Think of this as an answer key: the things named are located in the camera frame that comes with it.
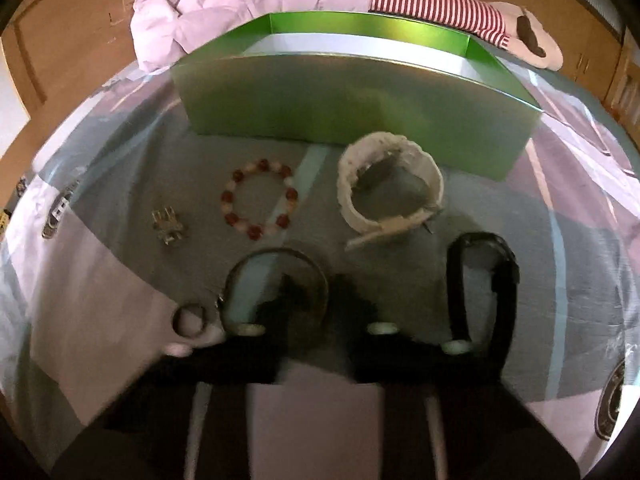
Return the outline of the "black strap watch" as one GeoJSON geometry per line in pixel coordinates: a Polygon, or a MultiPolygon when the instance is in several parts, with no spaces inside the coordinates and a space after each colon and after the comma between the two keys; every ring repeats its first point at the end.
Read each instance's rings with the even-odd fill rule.
{"type": "Polygon", "coordinates": [[[472,344],[502,367],[514,334],[518,284],[520,268],[501,236],[458,236],[447,249],[446,261],[451,338],[472,344]]]}

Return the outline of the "pink crumpled duvet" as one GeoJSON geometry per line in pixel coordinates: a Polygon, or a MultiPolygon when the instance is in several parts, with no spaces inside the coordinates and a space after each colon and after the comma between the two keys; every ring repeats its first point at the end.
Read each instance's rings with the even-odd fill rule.
{"type": "Polygon", "coordinates": [[[130,32],[140,70],[171,66],[206,42],[270,13],[367,12],[371,0],[134,0],[130,32]]]}

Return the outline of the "green jewelry box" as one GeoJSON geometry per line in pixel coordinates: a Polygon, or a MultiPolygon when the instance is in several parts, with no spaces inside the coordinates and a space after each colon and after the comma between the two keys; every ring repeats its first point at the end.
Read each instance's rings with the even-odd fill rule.
{"type": "Polygon", "coordinates": [[[266,14],[188,54],[171,77],[201,134],[347,145],[386,131],[494,180],[542,114],[472,36],[373,13],[266,14]]]}

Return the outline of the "striped plush dog toy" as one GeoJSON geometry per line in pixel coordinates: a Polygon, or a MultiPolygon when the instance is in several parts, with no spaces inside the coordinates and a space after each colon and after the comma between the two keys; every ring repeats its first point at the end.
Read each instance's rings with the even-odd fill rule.
{"type": "Polygon", "coordinates": [[[564,63],[558,43],[524,6],[480,0],[371,0],[370,10],[467,32],[544,70],[557,72],[564,63]]]}

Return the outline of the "plaid bed sheet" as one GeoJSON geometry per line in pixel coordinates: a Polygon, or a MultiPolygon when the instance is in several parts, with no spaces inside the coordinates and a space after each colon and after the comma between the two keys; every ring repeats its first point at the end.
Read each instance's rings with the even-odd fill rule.
{"type": "Polygon", "coordinates": [[[639,399],[639,182],[602,119],[502,63],[541,106],[501,180],[405,136],[347,145],[196,133],[169,74],[116,84],[30,177],[1,244],[1,390],[38,472],[73,479],[577,479],[639,399]],[[164,245],[152,211],[186,236],[164,245]],[[498,367],[451,338],[447,249],[501,236],[520,268],[498,367]],[[307,291],[272,384],[193,375],[282,276],[307,291]],[[349,377],[346,275],[437,344],[434,385],[349,377]]]}

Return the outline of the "small gold clasp brooch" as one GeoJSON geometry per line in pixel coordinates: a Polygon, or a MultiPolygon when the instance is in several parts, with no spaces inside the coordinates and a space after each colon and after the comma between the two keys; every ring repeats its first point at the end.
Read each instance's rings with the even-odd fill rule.
{"type": "Polygon", "coordinates": [[[171,206],[153,210],[152,222],[157,238],[166,246],[175,244],[186,236],[186,227],[171,206]]]}

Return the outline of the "wooden bed headboard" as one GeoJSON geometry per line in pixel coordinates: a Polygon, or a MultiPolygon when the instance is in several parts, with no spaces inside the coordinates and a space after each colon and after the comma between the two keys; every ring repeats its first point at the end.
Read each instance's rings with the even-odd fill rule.
{"type": "Polygon", "coordinates": [[[1,198],[54,130],[134,60],[134,0],[23,0],[1,36],[29,121],[1,157],[1,198]]]}

